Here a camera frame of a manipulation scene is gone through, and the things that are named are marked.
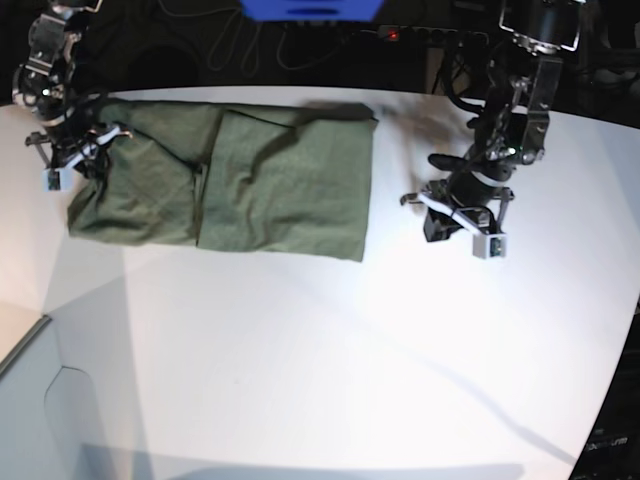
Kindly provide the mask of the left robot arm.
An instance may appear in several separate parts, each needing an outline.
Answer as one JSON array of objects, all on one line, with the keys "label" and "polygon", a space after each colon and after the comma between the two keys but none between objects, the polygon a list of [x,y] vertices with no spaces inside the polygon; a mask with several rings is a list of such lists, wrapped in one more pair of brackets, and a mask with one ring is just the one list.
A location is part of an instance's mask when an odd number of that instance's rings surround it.
[{"label": "left robot arm", "polygon": [[483,105],[468,103],[454,91],[450,73],[456,49],[447,49],[443,90],[454,105],[472,114],[467,126],[474,139],[462,156],[430,154],[430,165],[446,178],[400,200],[425,207],[427,241],[446,241],[465,230],[479,257],[505,256],[503,222],[515,198],[508,182],[519,167],[544,157],[549,112],[563,69],[561,54],[579,45],[583,8],[581,1],[503,2],[498,25],[508,36],[489,56]]}]

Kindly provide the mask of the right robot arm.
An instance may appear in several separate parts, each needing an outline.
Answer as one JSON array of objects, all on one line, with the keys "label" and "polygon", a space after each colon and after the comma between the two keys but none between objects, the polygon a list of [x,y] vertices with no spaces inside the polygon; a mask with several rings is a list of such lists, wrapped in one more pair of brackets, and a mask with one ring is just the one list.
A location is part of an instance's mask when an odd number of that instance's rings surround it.
[{"label": "right robot arm", "polygon": [[88,179],[105,174],[109,145],[131,134],[119,123],[99,119],[104,90],[78,94],[72,87],[79,43],[101,6],[100,1],[49,1],[30,27],[29,56],[13,76],[13,103],[32,113],[41,127],[25,145],[36,148],[54,178],[63,170]]}]

